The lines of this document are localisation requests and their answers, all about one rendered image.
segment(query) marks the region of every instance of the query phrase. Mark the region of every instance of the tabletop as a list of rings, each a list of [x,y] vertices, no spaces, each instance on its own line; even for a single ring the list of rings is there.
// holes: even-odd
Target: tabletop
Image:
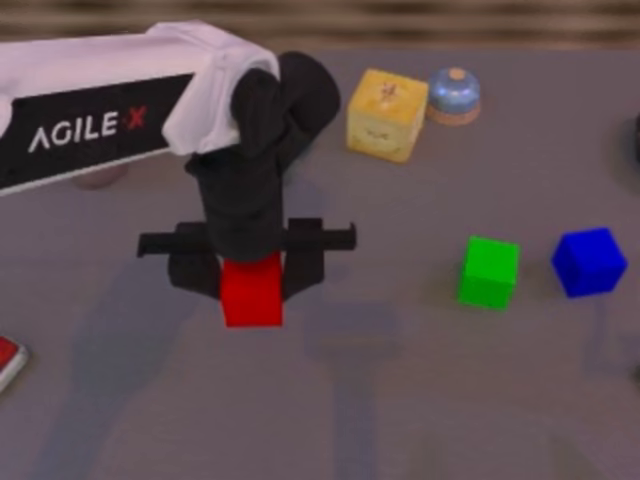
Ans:
[[[202,218],[184,159],[103,191],[0,202],[0,333],[34,358],[0,398],[7,480],[640,478],[640,106],[634,52],[317,52],[344,102],[368,67],[483,88],[468,126],[427,122],[406,165],[345,149],[344,111],[293,168],[288,216],[357,225],[354,252],[277,330],[225,329],[137,236]],[[565,298],[560,236],[612,229],[630,267]],[[521,248],[508,310],[459,305],[470,235]]]

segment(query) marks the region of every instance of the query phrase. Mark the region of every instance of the blue cube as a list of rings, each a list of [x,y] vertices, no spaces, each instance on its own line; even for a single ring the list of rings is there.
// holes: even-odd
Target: blue cube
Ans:
[[[551,263],[571,298],[613,291],[628,265],[608,228],[564,234]]]

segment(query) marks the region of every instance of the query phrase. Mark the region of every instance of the green cube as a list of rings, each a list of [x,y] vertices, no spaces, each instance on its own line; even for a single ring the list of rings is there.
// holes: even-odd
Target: green cube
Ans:
[[[504,310],[518,277],[520,247],[513,243],[471,236],[462,268],[458,301]]]

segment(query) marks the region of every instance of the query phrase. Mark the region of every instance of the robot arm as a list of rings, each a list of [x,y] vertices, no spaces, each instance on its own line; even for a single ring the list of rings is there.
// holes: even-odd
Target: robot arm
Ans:
[[[276,56],[199,21],[144,34],[0,44],[0,195],[163,151],[234,145],[230,112]]]

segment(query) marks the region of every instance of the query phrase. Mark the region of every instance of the yellow cube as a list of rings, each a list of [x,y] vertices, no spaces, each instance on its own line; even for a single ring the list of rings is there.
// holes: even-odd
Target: yellow cube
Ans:
[[[424,124],[428,94],[426,82],[367,70],[349,102],[347,147],[406,162]]]

